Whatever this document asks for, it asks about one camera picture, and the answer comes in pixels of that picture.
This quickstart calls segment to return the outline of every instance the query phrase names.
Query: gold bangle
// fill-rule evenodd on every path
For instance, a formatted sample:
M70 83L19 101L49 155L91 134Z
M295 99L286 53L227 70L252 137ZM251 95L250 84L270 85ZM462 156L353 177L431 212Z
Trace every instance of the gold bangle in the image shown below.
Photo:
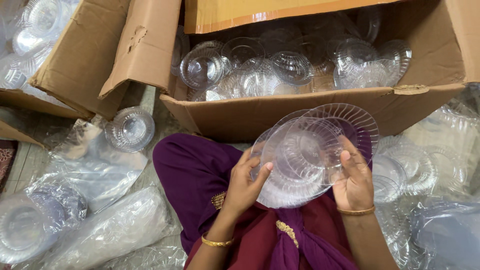
M204 234L202 234L202 242L205 244L205 245L209 245L209 246L214 246L214 247L227 247L229 245L232 245L233 244L233 239L230 240L230 241L227 241L227 242L212 242L212 241L208 241L205 239L205 235L207 235L208 232L205 232Z
M349 211L349 210L342 210L342 209L338 209L338 212L340 212L340 214L343 214L343 215L350 215L350 216L363 216L363 215L368 215L368 214L371 214L373 212L375 212L375 205L372 206L372 208L370 209L367 209L367 210L362 210L362 211Z

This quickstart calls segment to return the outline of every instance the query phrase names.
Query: hand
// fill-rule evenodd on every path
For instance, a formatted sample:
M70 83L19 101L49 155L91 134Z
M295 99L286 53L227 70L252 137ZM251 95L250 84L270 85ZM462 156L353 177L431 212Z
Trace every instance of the hand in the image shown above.
M273 163L265 164L259 171L257 179L253 181L250 171L260 164L260 156L250 158L252 148L247 149L239 162L232 169L230 184L222 210L228 211L239 217L258 198L262 187L273 169Z
M372 172L365 159L353 144L340 136L343 145L340 154L343 171L333 185L335 201L339 209L362 211L373 206Z

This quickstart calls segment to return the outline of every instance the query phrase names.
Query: woman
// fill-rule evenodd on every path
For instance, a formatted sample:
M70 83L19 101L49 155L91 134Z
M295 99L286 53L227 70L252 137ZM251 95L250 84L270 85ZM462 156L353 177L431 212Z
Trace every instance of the woman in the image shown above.
M345 138L344 170L327 193L297 209L256 202L273 169L207 139L173 134L153 163L183 226L187 270L397 270L373 213L372 173Z

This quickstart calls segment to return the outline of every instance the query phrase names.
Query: floral rug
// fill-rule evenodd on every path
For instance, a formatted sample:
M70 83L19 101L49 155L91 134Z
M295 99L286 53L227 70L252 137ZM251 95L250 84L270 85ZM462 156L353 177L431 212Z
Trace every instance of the floral rug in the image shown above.
M17 148L18 141L0 140L0 193L7 183Z

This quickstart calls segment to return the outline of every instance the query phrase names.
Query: floor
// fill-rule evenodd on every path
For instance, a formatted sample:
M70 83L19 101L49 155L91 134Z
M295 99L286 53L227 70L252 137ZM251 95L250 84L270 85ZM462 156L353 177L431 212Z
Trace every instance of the floor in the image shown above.
M183 129L179 123L172 117L167 108L163 103L158 99L159 89L155 89L152 86L145 86L137 83L132 83L129 88L128 95L124 98L120 109L131 107L131 106L142 106L144 109L153 113L153 118L155 120L155 136L152 142L145 147L145 155L150 159L146 168L133 184L128 193L138 191L144 187L157 186L163 193L158 176L155 172L153 164L151 162L153 148L164 137L173 134L173 133L188 133L187 130ZM66 136L68 128L73 125L75 120L72 119L59 119L50 115L44 115L38 121L36 127L36 135L44 135L47 140L55 141L61 140L61 137ZM61 136L52 136L52 131L46 130L47 127L58 126L56 131L62 133ZM250 145L248 144L234 144L233 146L237 147L240 150L245 150ZM43 170L45 169L48 163L48 151L42 147L30 144L26 142L20 142L15 162L12 167L12 171L7 180L6 186L3 192L0 194L0 199L8 195L13 194L19 190L22 190L27 186L31 181L40 177ZM176 225L180 226L178 218L175 214L175 211L169 205L172 215L174 216L174 222ZM162 239L157 245L165 246L181 246L180 244L180 235L174 235Z

